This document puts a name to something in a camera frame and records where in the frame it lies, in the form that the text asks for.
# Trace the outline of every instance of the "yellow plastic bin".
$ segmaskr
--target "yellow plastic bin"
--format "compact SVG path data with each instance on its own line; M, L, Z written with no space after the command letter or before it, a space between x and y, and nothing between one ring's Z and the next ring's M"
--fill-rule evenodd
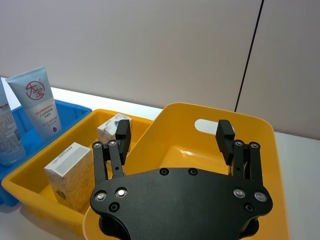
M259 217L258 232L248 240L288 240L289 231L277 147L272 126L266 121L240 113L210 107L174 103L168 105L140 138L124 165L127 175L159 168L198 168L228 173L222 154L212 134L198 131L199 119L231 122L235 139L261 145L263 185L269 191L273 209ZM87 240L115 240L104 235L98 226L99 216L88 209L83 222Z
M4 178L2 181L3 188L25 204L30 212L59 222L82 235L82 223L90 205L89 201L79 212L58 203L44 167L73 142L91 148L91 144L97 140L97 127L115 114L117 112L108 110L93 111ZM130 117L132 119L131 149L133 149L152 121L136 116Z

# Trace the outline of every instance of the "white wall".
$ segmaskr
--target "white wall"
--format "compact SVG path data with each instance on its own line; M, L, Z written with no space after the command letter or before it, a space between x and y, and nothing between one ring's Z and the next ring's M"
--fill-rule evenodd
M260 4L1 0L0 75L45 65L54 87L233 110Z
M264 2L238 112L320 139L320 1Z

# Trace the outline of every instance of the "small cardboard box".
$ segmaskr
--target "small cardboard box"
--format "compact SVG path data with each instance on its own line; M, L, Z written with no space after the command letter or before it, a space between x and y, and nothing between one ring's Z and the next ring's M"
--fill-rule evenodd
M76 142L50 162L44 171L57 201L79 211L95 187L92 150Z
M118 113L117 115L110 118L108 121L103 123L98 127L98 140L104 144L108 143L112 139L115 138L115 134L117 131L118 123L120 120L129 120L130 121L130 129L131 129L131 118Z

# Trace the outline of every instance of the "table surface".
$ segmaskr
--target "table surface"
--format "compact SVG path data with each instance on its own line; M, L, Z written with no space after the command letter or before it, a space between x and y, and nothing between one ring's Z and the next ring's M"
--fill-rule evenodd
M8 84L2 79L11 109L20 106ZM124 102L105 97L51 88L57 100L95 109L108 109L154 120L160 108ZM275 133L285 194L290 237L292 240L319 239L320 222L320 141ZM0 239L5 240L83 240L72 231L48 219L29 213L18 204L0 205Z

